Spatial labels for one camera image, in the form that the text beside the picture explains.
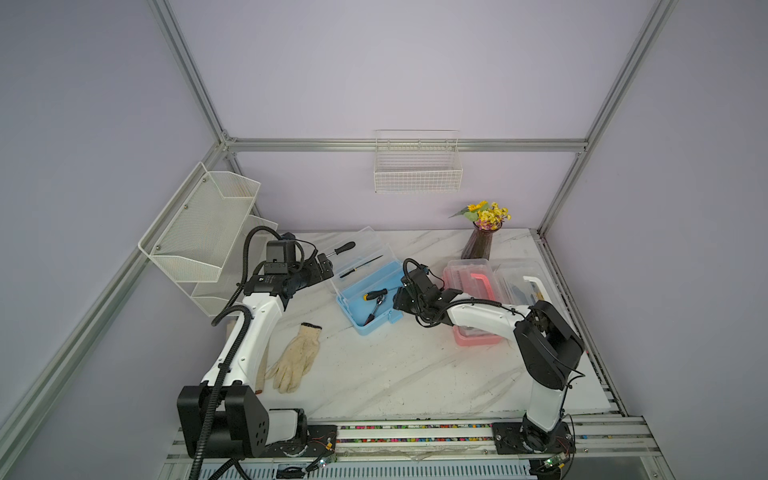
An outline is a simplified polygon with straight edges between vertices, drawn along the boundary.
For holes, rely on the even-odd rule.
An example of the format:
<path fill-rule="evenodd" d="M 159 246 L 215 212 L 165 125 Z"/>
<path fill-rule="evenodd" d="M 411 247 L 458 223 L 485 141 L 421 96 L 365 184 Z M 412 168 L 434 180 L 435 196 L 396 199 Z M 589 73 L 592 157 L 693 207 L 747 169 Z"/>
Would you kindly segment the black screwdriver tray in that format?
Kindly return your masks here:
<path fill-rule="evenodd" d="M 356 242 L 355 241 L 348 241 L 348 242 L 344 243 L 343 245 L 338 246 L 338 247 L 332 249 L 331 251 L 327 252 L 326 256 L 327 257 L 338 256 L 338 255 L 340 255 L 342 253 L 345 253 L 347 251 L 350 251 L 350 250 L 354 249 L 355 246 L 356 246 Z"/>
<path fill-rule="evenodd" d="M 361 263 L 360 265 L 357 265 L 357 266 L 355 266 L 355 267 L 353 267 L 353 268 L 349 269 L 348 271 L 346 271 L 346 272 L 342 273 L 342 274 L 339 276 L 339 278 L 340 278 L 340 279 L 341 279 L 341 278 L 346 278 L 346 277 L 348 277 L 348 276 L 352 275 L 353 273 L 355 273 L 356 271 L 358 271 L 358 270 L 362 269 L 363 267 L 365 267 L 365 266 L 367 266 L 367 265 L 370 265 L 370 264 L 372 264 L 372 263 L 376 262 L 377 260 L 381 259 L 382 257 L 383 257 L 383 255 L 378 255 L 378 256 L 376 256 L 376 257 L 373 257 L 373 258 L 371 258 L 371 259 L 369 259 L 369 260 L 366 260 L 366 261 L 364 261 L 363 263 Z"/>

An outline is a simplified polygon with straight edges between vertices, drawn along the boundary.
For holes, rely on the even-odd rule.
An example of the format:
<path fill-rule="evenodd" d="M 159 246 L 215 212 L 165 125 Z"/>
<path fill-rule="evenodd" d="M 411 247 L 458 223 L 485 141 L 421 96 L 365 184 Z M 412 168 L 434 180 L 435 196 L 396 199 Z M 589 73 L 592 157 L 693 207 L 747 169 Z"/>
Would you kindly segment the white mesh wall shelf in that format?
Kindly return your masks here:
<path fill-rule="evenodd" d="M 138 249 L 176 283 L 214 283 L 260 183 L 199 163 L 138 242 Z"/>
<path fill-rule="evenodd" d="M 222 272 L 215 282 L 181 283 L 179 287 L 192 302 L 209 318 L 217 315 L 227 304 L 242 280 L 242 255 L 247 234 L 257 226 L 278 229 L 276 222 L 249 215 L 235 238 L 233 247 L 224 262 Z"/>

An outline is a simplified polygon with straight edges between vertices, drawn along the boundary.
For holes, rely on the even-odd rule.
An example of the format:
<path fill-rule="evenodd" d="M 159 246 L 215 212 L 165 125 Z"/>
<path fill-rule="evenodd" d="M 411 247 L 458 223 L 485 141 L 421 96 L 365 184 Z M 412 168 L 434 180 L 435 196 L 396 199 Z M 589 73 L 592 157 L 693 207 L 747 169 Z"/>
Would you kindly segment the lower white mesh wall shelf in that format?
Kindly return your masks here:
<path fill-rule="evenodd" d="M 217 315 L 227 304 L 242 280 L 242 255 L 247 234 L 257 226 L 278 229 L 276 222 L 249 215 L 235 238 L 233 247 L 224 262 L 222 272 L 215 282 L 181 283 L 179 287 L 192 302 L 209 318 Z"/>

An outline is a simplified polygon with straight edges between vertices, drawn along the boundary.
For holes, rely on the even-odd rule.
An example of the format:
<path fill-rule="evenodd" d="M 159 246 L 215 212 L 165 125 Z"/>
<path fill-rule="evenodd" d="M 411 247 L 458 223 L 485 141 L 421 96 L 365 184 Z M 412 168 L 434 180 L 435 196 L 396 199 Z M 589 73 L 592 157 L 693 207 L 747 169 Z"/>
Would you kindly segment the dark glass flower vase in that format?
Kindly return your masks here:
<path fill-rule="evenodd" d="M 461 258 L 463 260 L 489 260 L 494 233 L 494 230 L 483 229 L 478 225 L 474 225 L 474 229 L 461 253 Z"/>

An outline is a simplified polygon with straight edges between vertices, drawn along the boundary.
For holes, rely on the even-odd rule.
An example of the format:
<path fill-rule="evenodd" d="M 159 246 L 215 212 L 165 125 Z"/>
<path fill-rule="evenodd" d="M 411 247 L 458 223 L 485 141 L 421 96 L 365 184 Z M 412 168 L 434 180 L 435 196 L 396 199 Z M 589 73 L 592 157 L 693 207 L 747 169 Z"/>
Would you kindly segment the robot base rail plate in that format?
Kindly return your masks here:
<path fill-rule="evenodd" d="M 295 453 L 268 453 L 204 479 L 671 479 L 646 421 L 618 413 L 567 416 L 544 453 L 516 451 L 512 425 L 493 420 L 313 425 Z"/>

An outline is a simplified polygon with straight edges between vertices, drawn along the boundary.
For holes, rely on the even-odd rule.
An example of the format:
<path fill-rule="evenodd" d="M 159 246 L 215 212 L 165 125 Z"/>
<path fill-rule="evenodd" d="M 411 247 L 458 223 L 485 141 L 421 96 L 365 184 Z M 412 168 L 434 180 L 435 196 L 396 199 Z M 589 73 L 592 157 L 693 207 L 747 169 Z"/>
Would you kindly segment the aluminium frame rails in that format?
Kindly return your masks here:
<path fill-rule="evenodd" d="M 584 140 L 647 1 L 1 5 L 1 414 L 217 140 Z"/>

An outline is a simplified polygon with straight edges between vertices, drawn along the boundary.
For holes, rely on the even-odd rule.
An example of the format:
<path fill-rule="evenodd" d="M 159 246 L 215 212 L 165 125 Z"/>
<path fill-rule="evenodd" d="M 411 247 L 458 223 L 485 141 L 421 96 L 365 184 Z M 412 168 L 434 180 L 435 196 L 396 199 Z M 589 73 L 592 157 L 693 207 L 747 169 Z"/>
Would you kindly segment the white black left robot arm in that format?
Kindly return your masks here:
<path fill-rule="evenodd" d="M 186 450 L 195 462 L 256 458 L 266 448 L 270 416 L 255 385 L 270 337 L 298 291 L 334 276 L 330 260 L 307 255 L 302 244 L 289 233 L 268 241 L 265 261 L 244 268 L 236 301 L 212 320 L 216 326 L 237 317 L 214 365 L 177 399 Z"/>

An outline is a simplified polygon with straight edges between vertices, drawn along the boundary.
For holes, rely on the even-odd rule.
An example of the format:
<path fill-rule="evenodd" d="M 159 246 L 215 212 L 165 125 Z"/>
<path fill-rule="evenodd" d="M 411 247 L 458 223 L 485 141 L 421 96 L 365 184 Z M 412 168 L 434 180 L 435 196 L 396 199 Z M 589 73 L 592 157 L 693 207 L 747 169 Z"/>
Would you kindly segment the black tool in blue base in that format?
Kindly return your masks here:
<path fill-rule="evenodd" d="M 384 288 L 380 290 L 369 291 L 363 296 L 365 301 L 372 301 L 374 303 L 372 312 L 367 316 L 365 322 L 363 323 L 364 326 L 369 325 L 378 317 L 378 311 L 386 300 L 388 293 L 389 291 Z"/>

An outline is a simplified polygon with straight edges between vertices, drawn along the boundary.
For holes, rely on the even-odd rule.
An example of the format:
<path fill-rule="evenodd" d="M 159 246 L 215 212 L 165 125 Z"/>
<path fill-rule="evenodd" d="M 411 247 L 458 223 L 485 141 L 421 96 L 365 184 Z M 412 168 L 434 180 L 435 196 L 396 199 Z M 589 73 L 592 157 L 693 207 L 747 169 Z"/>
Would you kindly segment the upper white mesh wall shelf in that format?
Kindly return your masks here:
<path fill-rule="evenodd" d="M 138 242 L 138 249 L 176 283 L 214 283 L 260 183 L 199 163 Z"/>

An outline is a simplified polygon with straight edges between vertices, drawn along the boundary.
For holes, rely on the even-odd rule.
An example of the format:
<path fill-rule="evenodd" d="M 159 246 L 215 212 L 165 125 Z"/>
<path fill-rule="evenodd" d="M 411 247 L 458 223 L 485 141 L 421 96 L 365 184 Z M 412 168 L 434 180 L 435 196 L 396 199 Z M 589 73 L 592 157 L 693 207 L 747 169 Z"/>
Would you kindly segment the blue tiered toolbox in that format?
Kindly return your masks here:
<path fill-rule="evenodd" d="M 401 287 L 402 261 L 396 258 L 390 246 L 370 227 L 356 232 L 334 234 L 326 239 L 320 251 L 327 253 L 348 241 L 356 242 L 354 249 L 329 257 L 334 272 L 331 285 L 344 316 L 359 335 L 367 336 L 383 325 L 394 324 L 403 317 L 401 311 L 393 308 L 394 294 Z M 346 278 L 339 278 L 342 273 L 378 255 L 383 257 Z M 378 317 L 364 326 L 363 323 L 372 312 L 374 303 L 365 301 L 363 296 L 369 291 L 384 288 L 389 293 L 378 311 Z"/>

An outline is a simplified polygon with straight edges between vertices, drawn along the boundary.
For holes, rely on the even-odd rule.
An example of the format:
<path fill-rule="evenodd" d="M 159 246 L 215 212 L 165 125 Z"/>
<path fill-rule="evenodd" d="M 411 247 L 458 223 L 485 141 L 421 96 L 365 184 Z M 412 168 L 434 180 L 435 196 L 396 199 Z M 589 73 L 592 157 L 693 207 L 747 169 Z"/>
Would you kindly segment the yellow artificial flowers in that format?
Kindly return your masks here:
<path fill-rule="evenodd" d="M 497 202 L 488 201 L 467 205 L 452 215 L 452 218 L 454 217 L 463 217 L 483 231 L 497 231 L 511 219 L 507 208 L 500 207 Z"/>

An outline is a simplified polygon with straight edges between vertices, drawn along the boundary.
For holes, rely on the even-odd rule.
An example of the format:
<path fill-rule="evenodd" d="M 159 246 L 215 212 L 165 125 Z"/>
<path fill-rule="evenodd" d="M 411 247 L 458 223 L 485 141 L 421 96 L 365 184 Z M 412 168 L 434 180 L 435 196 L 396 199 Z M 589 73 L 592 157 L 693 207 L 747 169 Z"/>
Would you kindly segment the black screwdriver middle tray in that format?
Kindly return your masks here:
<path fill-rule="evenodd" d="M 378 255 L 378 256 L 376 256 L 376 257 L 373 257 L 373 258 L 371 258 L 371 259 L 369 259 L 369 260 L 366 260 L 366 261 L 364 261 L 363 263 L 361 263 L 360 265 L 357 265 L 357 266 L 355 266 L 355 267 L 353 267 L 353 268 L 349 269 L 348 271 L 346 271 L 346 272 L 342 273 L 342 274 L 339 276 L 339 278 L 340 278 L 340 279 L 341 279 L 341 278 L 346 278 L 346 277 L 348 277 L 348 276 L 352 275 L 353 273 L 355 273 L 356 271 L 358 271 L 358 270 L 362 269 L 363 267 L 365 267 L 365 266 L 367 266 L 367 265 L 370 265 L 370 264 L 372 264 L 372 263 L 376 262 L 377 260 L 381 259 L 382 257 L 383 257 L 383 255 Z"/>

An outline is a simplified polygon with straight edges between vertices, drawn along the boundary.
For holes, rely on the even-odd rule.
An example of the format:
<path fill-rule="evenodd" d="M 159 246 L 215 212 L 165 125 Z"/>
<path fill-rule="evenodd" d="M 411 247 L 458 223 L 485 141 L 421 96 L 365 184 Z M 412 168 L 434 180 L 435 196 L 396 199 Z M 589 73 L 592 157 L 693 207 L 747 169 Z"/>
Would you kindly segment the cream knit work glove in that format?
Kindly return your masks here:
<path fill-rule="evenodd" d="M 277 362 L 266 374 L 273 381 L 273 388 L 280 394 L 295 392 L 302 378 L 311 370 L 319 353 L 319 337 L 322 328 L 304 322 L 297 335 L 288 343 Z"/>

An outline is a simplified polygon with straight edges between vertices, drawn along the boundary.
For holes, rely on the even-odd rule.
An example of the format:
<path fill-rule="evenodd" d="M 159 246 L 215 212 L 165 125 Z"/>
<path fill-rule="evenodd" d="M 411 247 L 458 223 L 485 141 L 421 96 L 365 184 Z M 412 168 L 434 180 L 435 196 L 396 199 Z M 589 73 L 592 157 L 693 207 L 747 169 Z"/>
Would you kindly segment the clear white toolbox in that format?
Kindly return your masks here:
<path fill-rule="evenodd" d="M 542 267 L 532 259 L 502 260 L 492 270 L 513 305 L 534 305 L 539 300 L 553 302 L 553 288 Z"/>

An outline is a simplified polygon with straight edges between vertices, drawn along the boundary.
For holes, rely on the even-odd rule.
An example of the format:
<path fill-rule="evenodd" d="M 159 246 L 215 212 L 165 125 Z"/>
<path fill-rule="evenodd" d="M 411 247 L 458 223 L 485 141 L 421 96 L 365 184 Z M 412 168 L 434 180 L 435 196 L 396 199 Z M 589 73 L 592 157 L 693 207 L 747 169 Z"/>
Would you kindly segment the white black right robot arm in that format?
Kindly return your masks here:
<path fill-rule="evenodd" d="M 544 453 L 564 445 L 569 434 L 565 403 L 585 353 L 583 340 L 556 307 L 538 300 L 513 306 L 473 297 L 461 290 L 438 287 L 430 269 L 408 258 L 401 286 L 394 295 L 396 310 L 409 313 L 424 328 L 467 327 L 514 341 L 533 380 L 528 407 L 513 435 L 514 453 Z"/>

